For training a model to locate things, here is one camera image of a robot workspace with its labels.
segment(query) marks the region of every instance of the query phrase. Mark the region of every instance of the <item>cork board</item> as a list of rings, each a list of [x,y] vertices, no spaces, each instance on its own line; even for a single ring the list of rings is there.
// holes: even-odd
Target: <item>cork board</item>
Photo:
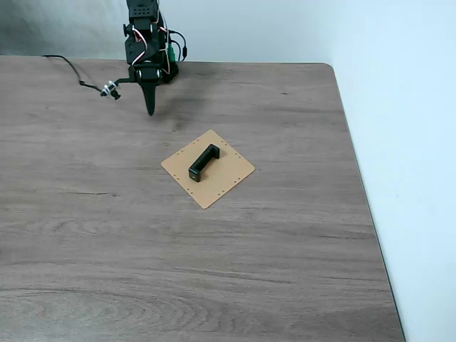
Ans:
[[[210,144],[220,149],[220,158],[212,159],[201,173],[201,182],[195,182],[189,178],[188,169]],[[255,170],[255,166],[213,130],[178,150],[162,166],[203,209]]]

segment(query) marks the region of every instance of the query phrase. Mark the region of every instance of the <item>wood grain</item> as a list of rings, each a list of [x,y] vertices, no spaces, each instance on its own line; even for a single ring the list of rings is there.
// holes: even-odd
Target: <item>wood grain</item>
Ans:
[[[181,67],[150,118],[0,57],[0,341],[401,341],[331,68]],[[202,210],[160,162],[209,129],[257,169]]]

